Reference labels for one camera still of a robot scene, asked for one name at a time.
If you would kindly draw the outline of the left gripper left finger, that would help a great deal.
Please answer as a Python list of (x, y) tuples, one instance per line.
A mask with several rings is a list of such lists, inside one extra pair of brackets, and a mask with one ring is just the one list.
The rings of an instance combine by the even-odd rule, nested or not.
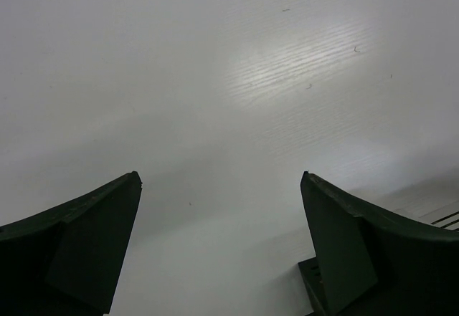
[(133, 171), (1, 226), (1, 314), (108, 315), (141, 191)]

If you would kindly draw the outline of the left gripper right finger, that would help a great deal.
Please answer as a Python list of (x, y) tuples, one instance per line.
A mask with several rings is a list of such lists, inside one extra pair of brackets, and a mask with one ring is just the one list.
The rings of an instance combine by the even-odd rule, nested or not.
[(458, 231), (414, 221), (304, 173), (328, 315), (456, 315)]

